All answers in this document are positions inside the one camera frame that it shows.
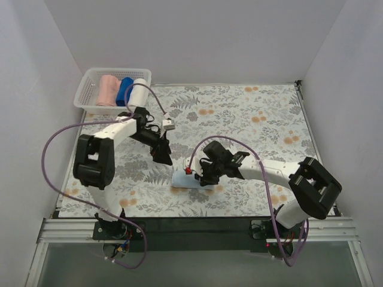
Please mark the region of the light blue towel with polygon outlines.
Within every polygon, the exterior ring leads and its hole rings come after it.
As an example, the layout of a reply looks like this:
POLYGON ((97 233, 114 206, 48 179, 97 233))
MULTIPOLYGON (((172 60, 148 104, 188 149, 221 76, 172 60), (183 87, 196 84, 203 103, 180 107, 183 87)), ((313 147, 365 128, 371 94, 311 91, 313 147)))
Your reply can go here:
POLYGON ((200 182, 194 178, 194 173, 187 175, 183 170, 176 170, 172 176, 171 186, 174 188, 186 188, 197 190, 213 190, 213 185, 201 186, 200 182))

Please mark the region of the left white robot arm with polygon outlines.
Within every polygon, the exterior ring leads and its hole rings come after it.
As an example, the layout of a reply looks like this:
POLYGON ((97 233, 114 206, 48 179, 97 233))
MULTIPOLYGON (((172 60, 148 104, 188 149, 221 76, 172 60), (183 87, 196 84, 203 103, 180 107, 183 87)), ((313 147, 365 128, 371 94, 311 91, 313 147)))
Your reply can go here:
POLYGON ((94 135, 80 135, 75 152, 74 178, 78 179, 101 209, 95 214, 101 229, 113 239, 125 236, 128 227, 119 218, 123 208, 113 195, 110 184, 115 175, 115 148, 125 139, 132 138, 150 147, 150 155, 156 163, 172 165, 171 149, 166 133, 175 129, 175 123, 168 114, 161 126, 154 131, 151 114, 143 107, 135 112, 118 114, 116 123, 106 126, 94 135))

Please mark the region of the pink towel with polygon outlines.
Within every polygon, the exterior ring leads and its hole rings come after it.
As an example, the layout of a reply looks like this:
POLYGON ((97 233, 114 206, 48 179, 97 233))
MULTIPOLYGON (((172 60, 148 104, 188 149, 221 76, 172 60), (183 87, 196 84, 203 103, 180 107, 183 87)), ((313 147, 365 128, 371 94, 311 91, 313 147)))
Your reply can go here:
POLYGON ((113 75, 101 76, 96 106, 116 106, 115 101, 120 84, 121 81, 113 75))

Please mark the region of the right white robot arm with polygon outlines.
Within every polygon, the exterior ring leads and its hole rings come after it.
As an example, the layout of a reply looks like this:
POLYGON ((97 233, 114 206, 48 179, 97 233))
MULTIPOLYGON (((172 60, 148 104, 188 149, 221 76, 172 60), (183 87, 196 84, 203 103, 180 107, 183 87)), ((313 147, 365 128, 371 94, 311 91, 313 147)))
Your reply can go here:
POLYGON ((217 185, 222 176, 243 180, 259 180, 290 189, 295 199, 279 207, 276 222, 291 229, 306 219, 326 219, 342 186, 315 158, 301 162, 259 160, 251 151, 236 153, 225 149, 218 141, 204 149, 204 158, 191 157, 186 172, 193 173, 201 186, 217 185))

